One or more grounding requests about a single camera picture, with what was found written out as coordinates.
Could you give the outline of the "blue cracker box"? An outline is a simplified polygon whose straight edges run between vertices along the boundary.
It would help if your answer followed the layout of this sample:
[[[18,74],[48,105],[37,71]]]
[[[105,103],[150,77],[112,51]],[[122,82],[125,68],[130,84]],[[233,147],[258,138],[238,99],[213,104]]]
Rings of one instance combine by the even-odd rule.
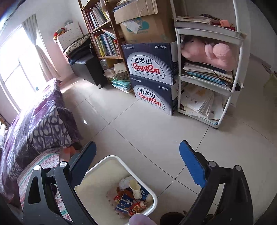
[[[131,205],[133,205],[134,200],[128,195],[124,194],[119,203],[116,205],[115,209],[121,213],[128,214]]]

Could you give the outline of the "red instant noodle wrapper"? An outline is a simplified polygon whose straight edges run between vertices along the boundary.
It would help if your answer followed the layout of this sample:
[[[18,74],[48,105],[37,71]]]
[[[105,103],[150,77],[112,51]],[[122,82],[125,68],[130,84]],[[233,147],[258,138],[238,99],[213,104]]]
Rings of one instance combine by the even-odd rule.
[[[130,206],[128,215],[133,216],[134,214],[141,213],[143,210],[147,208],[146,203],[143,201],[134,203]]]

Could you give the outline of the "white tissue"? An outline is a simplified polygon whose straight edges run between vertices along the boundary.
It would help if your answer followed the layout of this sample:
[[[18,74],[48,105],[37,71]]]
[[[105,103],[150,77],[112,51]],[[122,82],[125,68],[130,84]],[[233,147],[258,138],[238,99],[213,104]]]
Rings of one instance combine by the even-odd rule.
[[[134,178],[132,176],[121,179],[120,182],[118,183],[118,187],[120,188],[120,190],[129,188],[129,182],[133,179]]]

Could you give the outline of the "white plastic trash bin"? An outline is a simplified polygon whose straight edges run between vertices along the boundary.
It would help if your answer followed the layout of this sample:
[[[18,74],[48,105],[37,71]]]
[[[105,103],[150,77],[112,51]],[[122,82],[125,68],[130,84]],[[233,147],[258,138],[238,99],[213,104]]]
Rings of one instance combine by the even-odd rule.
[[[75,187],[81,203],[97,224],[128,224],[129,219],[120,218],[106,194],[108,191],[116,191],[119,182],[132,176],[153,197],[152,202],[142,214],[145,216],[154,212],[158,199],[156,194],[119,158],[110,155],[86,172],[80,185]]]

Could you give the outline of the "patterned striped table cloth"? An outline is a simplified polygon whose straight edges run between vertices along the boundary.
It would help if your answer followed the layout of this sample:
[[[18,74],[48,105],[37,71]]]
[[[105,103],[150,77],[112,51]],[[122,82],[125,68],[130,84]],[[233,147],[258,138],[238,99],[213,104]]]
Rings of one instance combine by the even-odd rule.
[[[73,224],[55,181],[54,172],[62,168],[60,153],[61,148],[43,151],[19,175],[17,184],[24,217],[36,212],[65,219],[63,224]]]

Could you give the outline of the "purple patterned bed blanket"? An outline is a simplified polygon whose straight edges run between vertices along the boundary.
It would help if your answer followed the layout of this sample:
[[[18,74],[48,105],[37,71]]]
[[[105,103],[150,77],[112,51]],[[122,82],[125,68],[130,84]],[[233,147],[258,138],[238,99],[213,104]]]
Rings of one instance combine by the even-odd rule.
[[[29,97],[11,123],[1,148],[1,195],[20,205],[17,178],[45,150],[66,148],[81,141],[72,112],[66,108],[60,81],[53,78],[35,97]]]

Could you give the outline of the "lower Ganten water carton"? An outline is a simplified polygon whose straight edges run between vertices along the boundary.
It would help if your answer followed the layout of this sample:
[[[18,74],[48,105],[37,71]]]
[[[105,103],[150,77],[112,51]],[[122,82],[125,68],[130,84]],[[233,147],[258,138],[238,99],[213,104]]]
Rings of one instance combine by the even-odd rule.
[[[129,78],[137,99],[170,116],[174,114],[178,101],[178,81],[169,85],[136,75]]]

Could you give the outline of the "ganten water carton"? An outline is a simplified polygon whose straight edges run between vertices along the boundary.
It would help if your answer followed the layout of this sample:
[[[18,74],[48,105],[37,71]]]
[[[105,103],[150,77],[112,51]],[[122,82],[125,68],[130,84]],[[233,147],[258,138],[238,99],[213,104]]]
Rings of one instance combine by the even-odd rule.
[[[124,44],[129,72],[157,82],[173,85],[178,75],[177,43]]]
[[[170,116],[174,114],[178,101],[178,81],[169,85],[136,75],[129,78],[137,99]]]

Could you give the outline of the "pink plush toy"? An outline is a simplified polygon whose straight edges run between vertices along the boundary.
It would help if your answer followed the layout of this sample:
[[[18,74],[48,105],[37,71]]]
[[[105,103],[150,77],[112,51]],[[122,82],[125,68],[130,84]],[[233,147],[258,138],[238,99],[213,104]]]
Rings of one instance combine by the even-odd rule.
[[[211,45],[192,37],[181,47],[181,54],[189,61],[210,64],[225,71],[232,71],[236,67],[231,47],[225,43]]]

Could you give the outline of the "black storage bench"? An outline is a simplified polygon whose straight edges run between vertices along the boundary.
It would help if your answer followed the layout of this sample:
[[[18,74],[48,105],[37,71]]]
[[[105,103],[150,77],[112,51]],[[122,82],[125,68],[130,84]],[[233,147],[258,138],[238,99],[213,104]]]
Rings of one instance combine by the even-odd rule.
[[[107,83],[107,78],[103,75],[103,68],[97,57],[86,55],[77,60],[71,66],[74,74],[88,82],[102,88]]]

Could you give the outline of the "stack of books on floor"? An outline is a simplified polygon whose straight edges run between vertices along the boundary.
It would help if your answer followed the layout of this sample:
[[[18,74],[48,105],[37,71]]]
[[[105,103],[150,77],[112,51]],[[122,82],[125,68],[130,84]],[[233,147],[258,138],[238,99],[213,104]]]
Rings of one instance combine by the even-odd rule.
[[[111,81],[112,82],[112,86],[115,88],[118,88],[119,90],[125,92],[125,93],[129,93],[131,90],[131,83],[129,80],[117,80],[114,79]]]

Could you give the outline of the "white tiered shelf rack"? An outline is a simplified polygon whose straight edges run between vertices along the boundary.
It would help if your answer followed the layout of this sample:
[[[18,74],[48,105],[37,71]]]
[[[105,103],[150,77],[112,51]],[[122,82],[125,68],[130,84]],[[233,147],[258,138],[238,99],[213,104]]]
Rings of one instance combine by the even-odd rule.
[[[213,128],[224,119],[232,97],[243,88],[249,61],[247,30],[243,23],[244,1],[172,1],[177,37],[179,113]],[[232,71],[210,64],[192,62],[181,54],[181,47],[192,37],[206,44],[225,43],[236,60]]]

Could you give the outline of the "upper Ganten water carton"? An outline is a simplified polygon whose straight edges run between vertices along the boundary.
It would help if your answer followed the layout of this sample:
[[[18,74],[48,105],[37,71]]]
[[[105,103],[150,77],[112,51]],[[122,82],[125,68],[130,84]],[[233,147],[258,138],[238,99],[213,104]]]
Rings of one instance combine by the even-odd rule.
[[[173,85],[178,75],[177,43],[124,44],[129,72],[157,82]]]

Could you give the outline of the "folded blankets stack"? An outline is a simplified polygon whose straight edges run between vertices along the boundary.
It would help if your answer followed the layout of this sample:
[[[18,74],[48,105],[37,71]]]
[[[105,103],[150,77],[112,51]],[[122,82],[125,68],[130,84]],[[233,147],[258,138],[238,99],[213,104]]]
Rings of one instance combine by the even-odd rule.
[[[91,54],[91,39],[89,34],[74,41],[68,48],[63,51],[68,63],[72,66],[82,57]]]

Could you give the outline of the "white drawer cabinet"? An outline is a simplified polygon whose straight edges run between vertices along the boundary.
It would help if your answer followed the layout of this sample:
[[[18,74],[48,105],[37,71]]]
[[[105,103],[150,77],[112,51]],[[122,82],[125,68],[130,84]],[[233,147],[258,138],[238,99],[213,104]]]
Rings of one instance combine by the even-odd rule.
[[[57,37],[57,44],[61,51],[64,52],[72,43],[83,36],[79,24],[73,22],[65,26],[65,32]]]

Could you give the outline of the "pink curtain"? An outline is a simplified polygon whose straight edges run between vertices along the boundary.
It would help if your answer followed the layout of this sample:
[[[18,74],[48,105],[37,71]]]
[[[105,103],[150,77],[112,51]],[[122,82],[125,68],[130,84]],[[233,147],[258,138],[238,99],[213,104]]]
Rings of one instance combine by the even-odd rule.
[[[57,72],[54,65],[50,62],[50,60],[48,59],[48,57],[46,56],[42,48],[37,44],[37,37],[40,31],[38,29],[36,15],[33,14],[30,17],[28,17],[26,20],[24,20],[22,22],[22,26],[28,38],[30,39],[30,41],[32,42],[32,44],[34,45],[37,51],[37,55],[39,58],[39,65],[45,80],[48,82],[53,78],[56,78],[56,79],[60,78],[60,75]]]

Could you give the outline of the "brown cardboard box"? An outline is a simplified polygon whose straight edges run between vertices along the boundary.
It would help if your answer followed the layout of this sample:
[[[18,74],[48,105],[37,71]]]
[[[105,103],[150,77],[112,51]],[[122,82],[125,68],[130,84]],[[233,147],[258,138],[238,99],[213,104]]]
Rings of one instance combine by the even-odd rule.
[[[128,44],[176,40],[170,1],[133,1],[114,12]]]

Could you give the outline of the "wooden bookshelf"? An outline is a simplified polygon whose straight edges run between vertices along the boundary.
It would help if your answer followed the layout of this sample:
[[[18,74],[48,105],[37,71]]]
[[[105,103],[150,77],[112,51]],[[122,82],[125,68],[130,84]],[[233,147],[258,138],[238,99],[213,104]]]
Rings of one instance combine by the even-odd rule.
[[[125,39],[116,24],[114,8],[118,1],[78,1],[86,28],[99,62],[125,63],[122,45]]]

